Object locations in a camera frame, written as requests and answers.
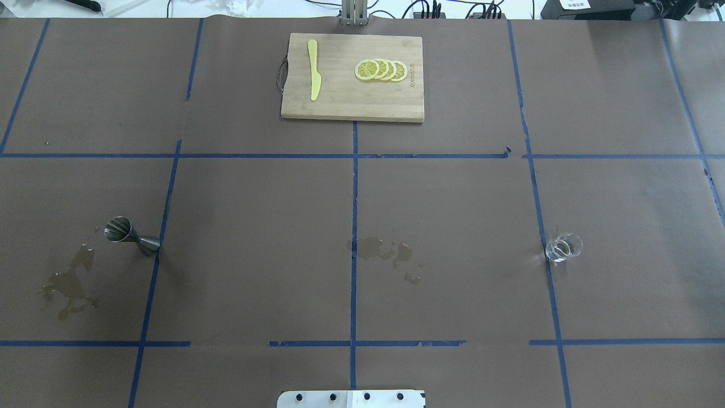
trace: yellow knife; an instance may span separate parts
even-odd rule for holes
[[[309,40],[307,42],[307,50],[310,53],[310,71],[312,72],[312,92],[310,99],[314,101],[320,94],[320,87],[322,86],[322,75],[317,71],[317,41]]]

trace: metal jigger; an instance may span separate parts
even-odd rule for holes
[[[153,255],[158,252],[161,243],[156,237],[139,237],[126,217],[116,217],[108,221],[103,234],[111,242],[135,242],[144,255]]]

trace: wooden cutting board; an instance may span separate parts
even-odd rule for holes
[[[310,55],[307,41],[318,43],[322,86],[310,99]],[[408,66],[400,82],[361,81],[355,66],[384,58]],[[289,36],[289,71],[282,96],[282,117],[340,121],[423,122],[423,39],[401,36],[302,34]]]

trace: clear glass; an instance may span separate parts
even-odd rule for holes
[[[566,261],[578,256],[584,244],[577,234],[564,232],[546,244],[546,256],[554,262]]]

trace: white sticker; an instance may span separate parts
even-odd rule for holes
[[[589,5],[589,0],[559,0],[559,2],[564,10],[583,10],[592,8]]]

